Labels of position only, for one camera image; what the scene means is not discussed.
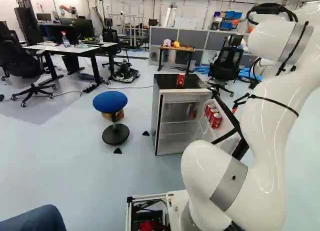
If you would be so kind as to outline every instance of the black desk leg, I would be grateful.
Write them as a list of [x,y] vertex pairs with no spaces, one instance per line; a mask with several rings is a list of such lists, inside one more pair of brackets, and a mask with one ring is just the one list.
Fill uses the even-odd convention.
[[108,52],[108,55],[109,55],[109,68],[110,68],[110,76],[108,77],[108,80],[113,80],[115,75],[114,54],[112,54],[112,52]]
[[94,81],[97,85],[99,85],[102,83],[102,81],[100,79],[99,69],[98,69],[97,60],[96,60],[95,55],[93,55],[91,57],[91,65],[92,65],[92,70],[93,70]]
[[188,61],[188,65],[186,67],[186,74],[189,74],[189,68],[190,68],[190,63],[191,63],[191,58],[192,58],[192,52],[189,52],[189,61]]
[[95,90],[102,84],[102,80],[100,79],[100,74],[99,74],[99,69],[97,65],[97,60],[96,56],[93,55],[90,57],[91,59],[91,65],[92,65],[92,70],[93,70],[93,76],[94,76],[94,81],[95,83],[91,84],[90,87],[86,87],[82,92],[84,93],[90,93],[91,91]]
[[50,71],[50,74],[51,74],[51,78],[39,83],[39,86],[46,85],[47,83],[50,83],[50,82],[55,81],[57,79],[60,79],[60,78],[62,78],[64,76],[63,74],[57,75],[55,66],[52,63],[52,59],[50,57],[50,53],[49,52],[44,52],[44,57],[45,57],[45,63],[49,68],[49,71]]
[[161,65],[161,61],[162,61],[162,51],[163,51],[163,49],[161,48],[160,49],[160,57],[159,57],[159,68],[158,68],[158,72],[161,70],[161,68],[162,68],[162,65]]

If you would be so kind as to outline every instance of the can on fridge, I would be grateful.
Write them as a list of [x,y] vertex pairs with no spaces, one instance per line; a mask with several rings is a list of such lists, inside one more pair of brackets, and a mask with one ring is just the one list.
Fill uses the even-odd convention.
[[220,125],[221,119],[222,117],[218,112],[214,113],[210,119],[211,128],[213,129],[218,128]]
[[177,79],[176,79],[176,86],[182,87],[185,84],[185,73],[178,73]]

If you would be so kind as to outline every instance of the chair armrest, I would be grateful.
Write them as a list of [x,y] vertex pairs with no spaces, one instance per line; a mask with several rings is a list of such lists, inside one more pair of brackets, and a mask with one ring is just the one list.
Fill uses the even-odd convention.
[[38,51],[35,53],[35,55],[36,55],[36,56],[43,56],[44,53],[45,53],[45,50],[38,50]]

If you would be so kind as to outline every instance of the stool seat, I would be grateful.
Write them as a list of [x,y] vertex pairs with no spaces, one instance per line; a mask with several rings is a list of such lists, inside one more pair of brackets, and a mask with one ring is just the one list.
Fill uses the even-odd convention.
[[128,98],[122,92],[107,91],[93,99],[93,107],[102,113],[116,113],[128,103]]

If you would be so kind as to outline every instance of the keyboard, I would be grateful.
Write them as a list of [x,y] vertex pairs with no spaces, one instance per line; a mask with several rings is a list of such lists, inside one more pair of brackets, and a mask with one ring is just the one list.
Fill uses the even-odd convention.
[[99,42],[90,42],[90,41],[84,41],[83,42],[85,45],[98,45],[98,46],[102,46],[104,45],[103,43],[99,43]]
[[55,43],[55,42],[38,42],[37,44],[38,45],[51,46],[51,47],[55,47],[55,46],[59,45],[58,43]]

